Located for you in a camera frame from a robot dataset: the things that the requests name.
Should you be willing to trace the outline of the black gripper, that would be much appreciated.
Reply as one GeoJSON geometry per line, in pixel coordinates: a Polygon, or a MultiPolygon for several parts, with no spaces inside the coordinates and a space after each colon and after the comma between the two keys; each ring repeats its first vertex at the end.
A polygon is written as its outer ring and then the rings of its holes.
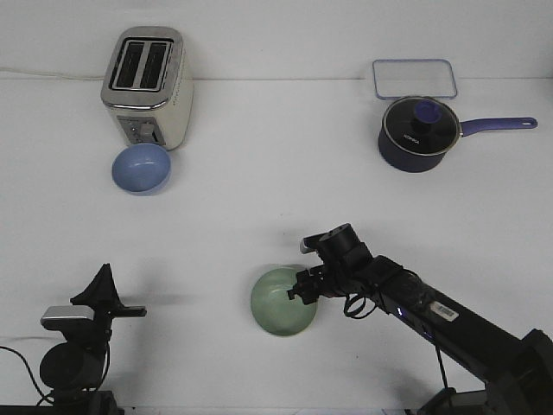
{"type": "Polygon", "coordinates": [[[287,290],[289,300],[299,297],[305,305],[319,297],[371,297],[372,290],[361,268],[347,265],[318,265],[299,271],[296,283],[287,290]]]}
{"type": "Polygon", "coordinates": [[[125,306],[122,304],[113,280],[111,265],[103,264],[92,282],[75,297],[71,305],[83,305],[93,310],[89,339],[91,342],[108,342],[111,339],[111,326],[115,318],[145,317],[145,306],[125,306]]]}

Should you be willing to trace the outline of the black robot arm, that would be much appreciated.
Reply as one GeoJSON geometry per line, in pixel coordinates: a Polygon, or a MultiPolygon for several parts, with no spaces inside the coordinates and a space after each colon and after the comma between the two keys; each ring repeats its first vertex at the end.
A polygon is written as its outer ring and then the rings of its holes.
{"type": "Polygon", "coordinates": [[[116,318],[146,314],[143,306],[123,305],[109,264],[100,267],[69,305],[47,308],[42,327],[65,339],[50,348],[40,364],[40,378],[51,389],[56,414],[124,413],[113,392],[101,389],[111,363],[111,326],[116,318]]]}
{"type": "Polygon", "coordinates": [[[303,253],[322,263],[299,271],[288,297],[304,304],[343,297],[352,319],[369,316],[366,303],[416,331],[437,355],[446,354],[484,384],[459,393],[445,386],[420,414],[550,414],[552,340],[533,329],[518,339],[385,256],[372,256],[350,224],[302,240],[303,253]]]}

